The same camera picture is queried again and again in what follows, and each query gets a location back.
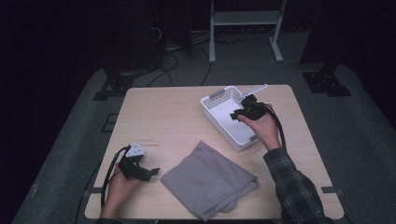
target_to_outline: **shirt cuff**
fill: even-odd
[[[263,156],[268,165],[272,178],[276,181],[280,177],[296,171],[294,162],[291,160],[285,148],[279,147],[269,151]]]

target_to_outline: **folded towel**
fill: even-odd
[[[217,212],[230,212],[236,200],[259,186],[257,176],[200,142],[161,181],[203,221]]]

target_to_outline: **floor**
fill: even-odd
[[[396,220],[396,132],[362,87],[356,74],[340,65],[335,75],[351,96],[312,93],[302,72],[321,64],[299,64],[308,32],[281,32],[284,62],[277,63],[270,34],[237,36],[240,41],[217,44],[217,60],[207,59],[208,43],[192,55],[176,51],[163,57],[163,68],[138,77],[134,88],[288,84],[292,87],[318,151],[345,209],[336,223],[393,223]],[[94,223],[84,217],[86,192],[95,178],[111,132],[103,132],[123,97],[94,101],[106,81],[103,70],[92,74],[78,98],[31,192],[13,223]],[[154,223],[154,220],[132,221]]]

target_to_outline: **white plastic basket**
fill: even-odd
[[[236,151],[250,146],[257,137],[244,123],[232,120],[230,114],[241,108],[242,92],[229,86],[201,100],[204,113]]]

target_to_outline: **person's right hand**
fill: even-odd
[[[271,105],[266,106],[274,111]],[[257,120],[251,120],[243,115],[238,115],[238,119],[246,123],[246,125],[253,130],[253,132],[265,145],[268,151],[278,147],[282,147],[279,142],[279,134],[276,123],[270,114],[265,113],[264,116]]]

